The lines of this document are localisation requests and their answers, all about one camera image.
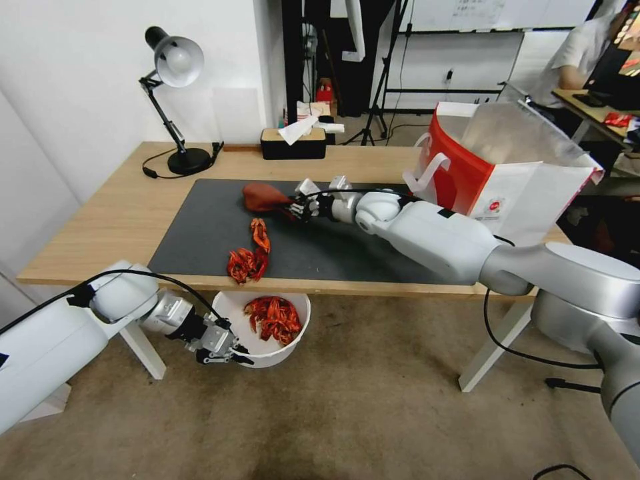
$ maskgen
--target white table leg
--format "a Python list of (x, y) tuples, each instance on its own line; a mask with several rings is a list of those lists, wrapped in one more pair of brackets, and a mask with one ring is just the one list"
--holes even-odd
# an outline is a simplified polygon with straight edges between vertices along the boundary
[(584, 138), (588, 130), (589, 122), (586, 120), (582, 120), (582, 122), (580, 122), (580, 125), (578, 125), (578, 130), (576, 130), (575, 133), (571, 136), (571, 140), (573, 140), (577, 145), (578, 143), (582, 142), (582, 138)]
[[(493, 334), (500, 343), (508, 347), (530, 321), (531, 304), (516, 302), (511, 306), (500, 325), (493, 330)], [(463, 392), (473, 390), (503, 353), (502, 348), (498, 347), (491, 339), (487, 339), (482, 349), (475, 354), (471, 363), (458, 378), (460, 389)]]
[(138, 326), (136, 322), (131, 322), (120, 330), (120, 335), (122, 335), (122, 338), (124, 338), (125, 342), (127, 342), (128, 346), (130, 346), (142, 364), (149, 370), (151, 376), (156, 380), (162, 380), (167, 366), (155, 351), (140, 326)]
[(71, 386), (68, 383), (60, 385), (44, 402), (31, 410), (20, 421), (34, 420), (64, 412), (70, 392)]

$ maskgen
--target white robotic arm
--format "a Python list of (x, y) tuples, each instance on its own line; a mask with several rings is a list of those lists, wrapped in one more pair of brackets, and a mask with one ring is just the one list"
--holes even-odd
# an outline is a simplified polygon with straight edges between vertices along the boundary
[(250, 360), (225, 319), (158, 288), (150, 270), (120, 261), (87, 285), (0, 331), (0, 434), (69, 380), (131, 322), (186, 342), (200, 363)]
[(392, 192), (352, 191), (336, 177), (326, 193), (309, 179), (290, 211), (355, 223), (454, 283), (481, 282), (505, 295), (539, 288), (531, 318), (544, 334), (591, 353), (605, 372), (601, 398), (614, 428), (640, 466), (640, 271), (599, 253), (560, 243), (513, 247), (482, 223)]

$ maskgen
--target red crayfish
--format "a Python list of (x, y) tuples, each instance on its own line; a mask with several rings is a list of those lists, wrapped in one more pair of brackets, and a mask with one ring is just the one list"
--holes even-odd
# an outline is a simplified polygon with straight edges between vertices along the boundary
[(253, 241), (258, 245), (255, 252), (244, 248), (229, 252), (227, 272), (238, 284), (246, 283), (247, 278), (255, 281), (260, 280), (269, 264), (271, 242), (267, 236), (264, 220), (259, 218), (251, 220), (251, 231)]
[(245, 306), (249, 315), (251, 330), (260, 326), (260, 338), (264, 341), (271, 336), (284, 347), (290, 344), (302, 330), (298, 312), (293, 304), (282, 297), (260, 297)]

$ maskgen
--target wooden tabletop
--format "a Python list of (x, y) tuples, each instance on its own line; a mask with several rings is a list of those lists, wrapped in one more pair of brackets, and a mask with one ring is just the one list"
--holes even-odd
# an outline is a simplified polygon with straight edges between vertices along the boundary
[[(587, 90), (562, 90), (555, 89), (553, 90), (553, 94), (562, 100), (563, 105), (574, 112), (581, 118), (591, 120), (591, 124), (600, 130), (600, 132), (604, 133), (606, 136), (611, 138), (612, 140), (620, 143), (622, 146), (626, 148), (631, 148), (631, 145), (628, 143), (624, 143), (624, 139), (627, 137), (627, 128), (626, 127), (612, 127), (610, 125), (604, 124), (605, 117), (610, 112), (620, 112), (614, 108), (611, 108), (608, 105), (604, 107), (590, 107), (580, 100), (574, 98), (576, 94), (588, 94)], [(640, 115), (640, 111), (628, 111), (622, 113), (632, 113), (634, 115)]]
[[(419, 149), (412, 147), (327, 147), (320, 160), (263, 160), (255, 151), (219, 154), (212, 168), (190, 177), (151, 179), (142, 162), (171, 148), (171, 143), (144, 142), (78, 210), (18, 276), (24, 283), (75, 285), (120, 259), (148, 264), (175, 214), (198, 178), (289, 180), (306, 177), (330, 181), (344, 174), (362, 183), (402, 183), (405, 169), (413, 170)], [(208, 144), (193, 144), (211, 150)], [(158, 174), (171, 175), (167, 155), (149, 162)], [(559, 229), (548, 240), (568, 242)], [(238, 289), (228, 277), (174, 275), (198, 290)], [(304, 292), (343, 295), (444, 295), (480, 298), (485, 288), (460, 285), (425, 285), (305, 279), (264, 278), (246, 287), (264, 292)]]

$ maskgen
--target desk lamp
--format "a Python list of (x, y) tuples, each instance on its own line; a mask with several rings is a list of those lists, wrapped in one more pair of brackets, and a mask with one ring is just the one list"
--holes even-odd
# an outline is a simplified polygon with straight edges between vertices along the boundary
[(177, 146), (177, 152), (169, 157), (169, 170), (178, 175), (190, 175), (206, 170), (211, 166), (209, 153), (202, 149), (185, 148), (182, 133), (171, 120), (168, 120), (153, 96), (153, 90), (162, 84), (176, 88), (192, 84), (202, 72), (205, 61), (202, 49), (192, 40), (168, 36), (160, 27), (149, 27), (145, 32), (145, 40), (153, 50), (155, 69), (139, 82)]

